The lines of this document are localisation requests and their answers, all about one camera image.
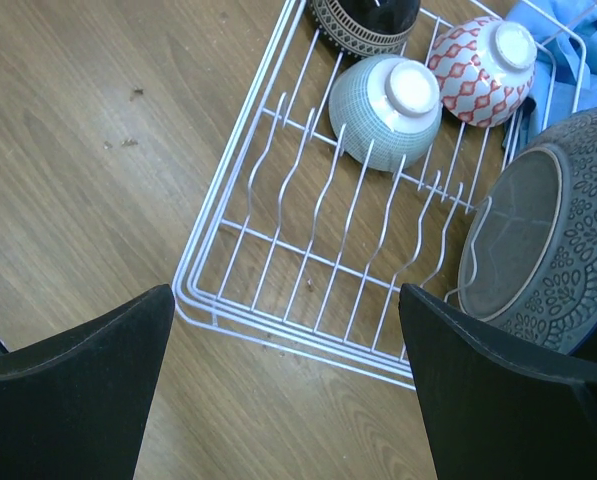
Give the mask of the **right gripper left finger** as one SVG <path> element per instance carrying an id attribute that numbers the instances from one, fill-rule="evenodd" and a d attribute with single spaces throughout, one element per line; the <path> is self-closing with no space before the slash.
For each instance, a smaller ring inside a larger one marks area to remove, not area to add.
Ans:
<path id="1" fill-rule="evenodd" d="M 175 301 L 157 285 L 0 356 L 0 479 L 131 479 Z"/>

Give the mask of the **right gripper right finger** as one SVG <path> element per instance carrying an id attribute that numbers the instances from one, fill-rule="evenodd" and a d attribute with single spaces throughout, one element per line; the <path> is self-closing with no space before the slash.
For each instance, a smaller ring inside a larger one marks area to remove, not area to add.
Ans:
<path id="1" fill-rule="evenodd" d="M 476 320 L 414 284 L 399 316 L 440 479 L 597 479 L 597 363 Z"/>

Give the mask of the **dark teal embossed plate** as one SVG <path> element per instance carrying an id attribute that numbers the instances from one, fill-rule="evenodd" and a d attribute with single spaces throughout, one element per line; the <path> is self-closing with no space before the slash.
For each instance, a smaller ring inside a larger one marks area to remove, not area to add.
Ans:
<path id="1" fill-rule="evenodd" d="M 457 301 L 562 354 L 597 329 L 597 107 L 541 132 L 489 189 L 465 240 Z"/>

